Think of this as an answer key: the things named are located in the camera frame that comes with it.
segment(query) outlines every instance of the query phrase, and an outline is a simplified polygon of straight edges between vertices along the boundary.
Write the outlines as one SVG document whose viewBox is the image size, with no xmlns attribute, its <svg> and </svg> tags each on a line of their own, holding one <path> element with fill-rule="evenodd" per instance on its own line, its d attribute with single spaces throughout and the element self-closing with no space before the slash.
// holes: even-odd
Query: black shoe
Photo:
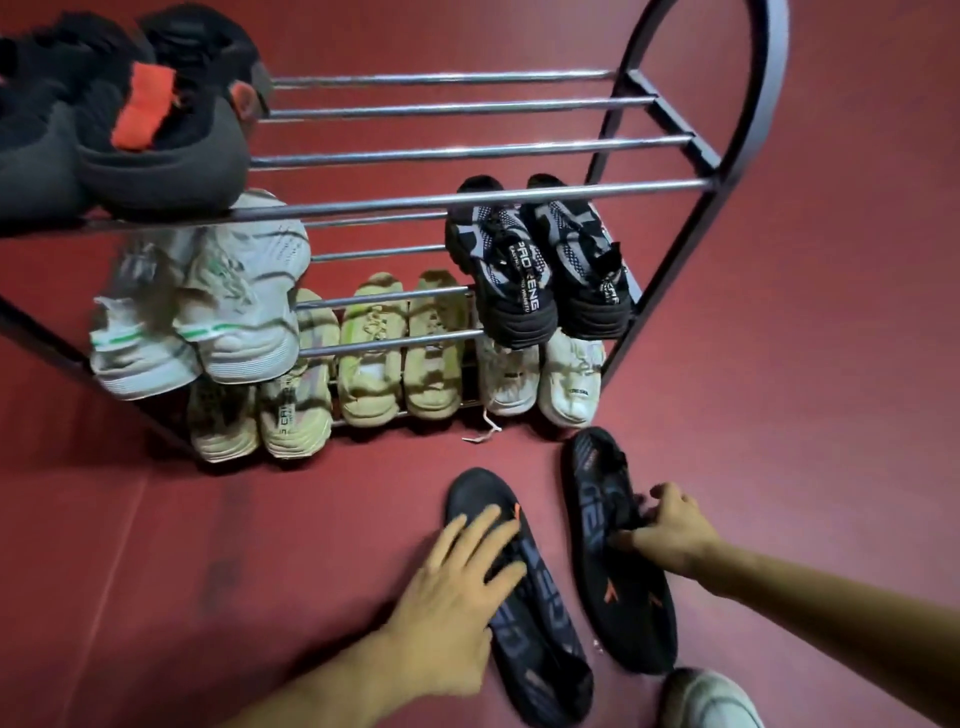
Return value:
<svg viewBox="0 0 960 728">
<path fill-rule="evenodd" d="M 626 456 L 609 432 L 589 427 L 566 441 L 561 457 L 573 574 L 597 637 L 630 672 L 669 672 L 677 620 L 666 577 L 641 556 L 607 546 L 612 533 L 646 524 Z"/>
<path fill-rule="evenodd" d="M 266 112 L 271 84 L 259 53 L 239 25 L 203 5 L 176 5 L 137 24 L 140 53 L 117 58 L 78 109 L 81 180 L 126 219 L 226 210 L 250 168 L 240 116 L 250 102 Z M 153 64 L 174 70 L 172 88 L 141 86 Z M 141 102 L 159 109 L 133 114 Z"/>
<path fill-rule="evenodd" d="M 458 193 L 503 189 L 493 177 L 471 177 Z M 497 344 L 525 349 L 545 344 L 557 329 L 550 268 L 513 206 L 452 207 L 446 249 L 476 281 L 484 331 Z"/>
<path fill-rule="evenodd" d="M 527 187 L 565 187 L 534 175 Z M 520 214 L 553 268 L 560 326 L 574 339 L 615 339 L 630 322 L 627 272 L 614 243 L 587 200 L 524 205 Z"/>
<path fill-rule="evenodd" d="M 513 491 L 490 471 L 468 470 L 450 486 L 446 522 L 460 514 L 471 522 L 491 503 L 501 509 L 500 521 L 491 528 L 519 517 L 520 532 L 493 563 L 488 580 L 514 561 L 527 565 L 527 575 L 490 622 L 500 677 L 527 725 L 574 725 L 593 702 L 593 673 Z"/>
<path fill-rule="evenodd" d="M 90 12 L 0 38 L 0 223 L 65 220 L 93 206 L 77 180 L 74 105 L 129 42 Z"/>
</svg>

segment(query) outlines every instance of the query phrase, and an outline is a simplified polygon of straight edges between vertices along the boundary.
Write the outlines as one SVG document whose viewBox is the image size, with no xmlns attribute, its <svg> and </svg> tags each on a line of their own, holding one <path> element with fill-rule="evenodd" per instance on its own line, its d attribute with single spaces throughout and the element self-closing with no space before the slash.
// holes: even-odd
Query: metal shoe rack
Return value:
<svg viewBox="0 0 960 728">
<path fill-rule="evenodd" d="M 298 218 L 314 220 L 306 222 L 308 228 L 333 228 L 355 225 L 373 225 L 409 220 L 440 220 L 449 206 L 502 205 L 549 200 L 598 199 L 619 195 L 648 194 L 674 190 L 698 190 L 699 199 L 686 218 L 666 256 L 653 277 L 641 289 L 631 280 L 634 312 L 626 333 L 616 341 L 603 369 L 606 385 L 616 368 L 622 363 L 643 325 L 660 302 L 670 283 L 680 273 L 687 258 L 706 233 L 720 208 L 727 201 L 742 177 L 747 165 L 756 156 L 773 117 L 780 96 L 788 44 L 788 9 L 786 0 L 745 0 L 751 24 L 750 78 L 732 140 L 725 154 L 720 155 L 699 136 L 694 129 L 667 103 L 653 84 L 639 70 L 640 62 L 650 46 L 667 13 L 676 0 L 651 0 L 646 6 L 631 35 L 630 43 L 616 70 L 562 70 L 562 71 L 517 71 L 498 73 L 431 73 L 415 75 L 296 77 L 275 79 L 276 89 L 301 89 L 317 86 L 343 87 L 358 85 L 492 85 L 492 84 L 559 84 L 562 82 L 612 82 L 609 98 L 569 98 L 550 100 L 517 100 L 488 103 L 416 104 L 409 106 L 363 107 L 353 109 L 280 109 L 275 110 L 271 121 L 315 121 L 357 119 L 384 116 L 436 116 L 453 114 L 502 114 L 559 112 L 571 109 L 605 109 L 603 126 L 595 140 L 550 141 L 530 144 L 507 144 L 483 147 L 454 147 L 438 149 L 407 149 L 383 152 L 358 152 L 348 154 L 311 154 L 284 157 L 260 157 L 252 160 L 253 170 L 291 169 L 324 165 L 371 164 L 392 161 L 484 159 L 505 157 L 536 157 L 570 153 L 593 152 L 584 184 L 559 189 L 513 189 L 495 193 L 471 193 L 464 195 L 440 194 L 426 197 L 398 197 L 379 200 L 359 200 L 342 203 L 318 203 L 315 205 L 291 205 L 284 207 L 246 208 L 203 219 L 184 220 L 181 223 L 164 223 L 163 227 L 222 225 L 266 220 Z M 627 109 L 642 109 L 660 126 L 662 136 L 652 138 L 620 138 L 617 130 Z M 601 183 L 607 157 L 611 152 L 628 149 L 676 147 L 689 160 L 693 175 L 681 180 L 643 181 L 625 183 Z M 401 212 L 398 210 L 424 210 Z M 151 225 L 134 224 L 119 220 L 85 219 L 75 224 L 51 228 L 37 226 L 29 229 L 11 230 L 0 228 L 0 238 L 15 238 L 28 235 L 93 234 L 108 231 L 144 230 Z M 312 261 L 322 263 L 350 258 L 405 255 L 441 251 L 443 245 L 420 245 L 406 248 L 355 251 L 314 255 Z M 378 303 L 414 299 L 421 295 L 464 295 L 470 286 L 452 286 L 429 291 L 403 291 L 402 293 L 377 296 L 327 299 L 322 302 L 300 304 L 298 308 L 341 308 L 351 303 Z M 79 381 L 102 392 L 93 378 L 89 360 L 49 328 L 29 314 L 20 310 L 0 296 L 0 333 L 53 364 Z M 399 349 L 409 346 L 426 346 L 444 341 L 473 339 L 481 329 L 453 331 L 430 336 L 416 336 L 376 344 L 345 344 L 340 346 L 301 351 L 306 357 L 332 354 L 357 353 L 371 350 Z M 184 431 L 181 418 L 171 417 L 157 398 L 131 402 L 147 422 L 174 444 L 192 452 L 189 437 Z"/>
</svg>

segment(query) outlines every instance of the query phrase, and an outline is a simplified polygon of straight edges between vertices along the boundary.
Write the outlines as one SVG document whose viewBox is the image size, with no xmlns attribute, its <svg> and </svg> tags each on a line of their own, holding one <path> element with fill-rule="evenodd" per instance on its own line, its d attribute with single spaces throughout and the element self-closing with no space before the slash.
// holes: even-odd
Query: person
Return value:
<svg viewBox="0 0 960 728">
<path fill-rule="evenodd" d="M 653 523 L 614 534 L 612 546 L 735 599 L 931 720 L 960 726 L 960 612 L 733 546 L 672 483 L 651 496 Z M 224 728 L 370 728 L 419 696 L 478 692 L 487 623 L 525 573 L 516 562 L 484 583 L 519 528 L 488 534 L 498 514 L 490 506 L 470 525 L 451 522 L 385 626 Z M 717 673 L 681 670 L 666 685 L 663 728 L 762 728 L 746 694 Z"/>
</svg>

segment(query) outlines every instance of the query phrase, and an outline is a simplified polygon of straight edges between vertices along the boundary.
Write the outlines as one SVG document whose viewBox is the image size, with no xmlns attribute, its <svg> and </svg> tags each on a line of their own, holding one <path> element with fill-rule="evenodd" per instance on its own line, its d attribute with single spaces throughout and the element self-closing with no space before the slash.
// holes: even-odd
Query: floor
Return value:
<svg viewBox="0 0 960 728">
<path fill-rule="evenodd" d="M 96 0 L 121 20 L 160 0 Z M 638 3 L 569 0 L 319 5 L 217 2 L 250 28 L 277 75 L 609 67 Z M 950 0 L 793 3 L 791 59 L 756 164 L 632 349 L 597 423 L 635 487 L 670 478 L 737 544 L 960 605 L 960 200 Z M 6 32 L 50 3 L 5 12 Z M 739 4 L 679 4 L 648 74 L 722 147 L 746 70 Z M 605 85 L 327 90 L 276 106 L 606 95 Z M 594 112 L 265 126 L 258 153 L 591 138 Z M 650 132 L 628 114 L 623 133 Z M 261 173 L 287 202 L 450 191 L 489 172 L 582 178 L 583 156 Z M 607 179 L 685 173 L 668 152 L 624 153 Z M 691 198 L 600 204 L 649 277 Z M 319 231 L 315 251 L 435 243 L 437 223 Z M 89 299 L 118 241 L 9 242 L 0 290 L 82 343 Z M 414 285 L 442 257 L 390 260 Z M 377 270 L 308 274 L 346 295 Z M 0 714 L 21 728 L 206 726 L 263 695 L 309 650 L 361 629 L 401 589 L 436 531 L 447 484 L 483 465 L 511 483 L 583 642 L 567 567 L 560 446 L 516 423 L 483 446 L 454 424 L 338 437 L 293 471 L 211 477 L 156 455 L 123 406 L 0 341 Z M 681 661 L 729 674 L 769 726 L 927 723 L 746 609 L 672 582 Z M 651 725 L 657 681 L 598 648 L 589 728 Z M 391 728 L 519 726 L 494 674 L 469 700 L 424 699 Z"/>
</svg>

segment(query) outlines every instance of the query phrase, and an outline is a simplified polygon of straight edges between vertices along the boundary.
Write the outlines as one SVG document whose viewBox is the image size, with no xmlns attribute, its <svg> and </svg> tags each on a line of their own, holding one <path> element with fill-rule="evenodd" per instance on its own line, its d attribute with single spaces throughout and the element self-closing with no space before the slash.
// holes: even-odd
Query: beige sneaker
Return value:
<svg viewBox="0 0 960 728">
<path fill-rule="evenodd" d="M 457 285 L 449 271 L 426 271 L 417 289 Z M 427 336 L 467 328 L 467 297 L 436 296 L 410 301 L 410 335 Z M 411 347 L 403 363 L 403 389 L 410 414 L 424 420 L 444 420 L 460 407 L 463 392 L 464 342 L 450 341 Z"/>
<path fill-rule="evenodd" d="M 357 289 L 357 296 L 402 291 L 403 285 L 389 273 L 377 273 Z M 360 344 L 398 339 L 407 331 L 406 301 L 355 303 L 344 312 L 341 344 Z M 354 427 L 377 427 L 400 411 L 399 349 L 363 352 L 340 357 L 337 393 L 344 420 Z"/>
<path fill-rule="evenodd" d="M 297 303 L 319 300 L 306 288 L 297 292 Z M 340 343 L 340 323 L 329 308 L 298 311 L 297 322 L 301 349 Z M 259 385 L 260 437 L 273 457 L 310 457 L 326 444 L 333 426 L 329 387 L 333 366 L 332 356 L 298 359 L 285 375 Z"/>
<path fill-rule="evenodd" d="M 217 384 L 201 376 L 190 385 L 186 412 L 190 442 L 208 463 L 249 455 L 260 445 L 255 387 Z"/>
</svg>

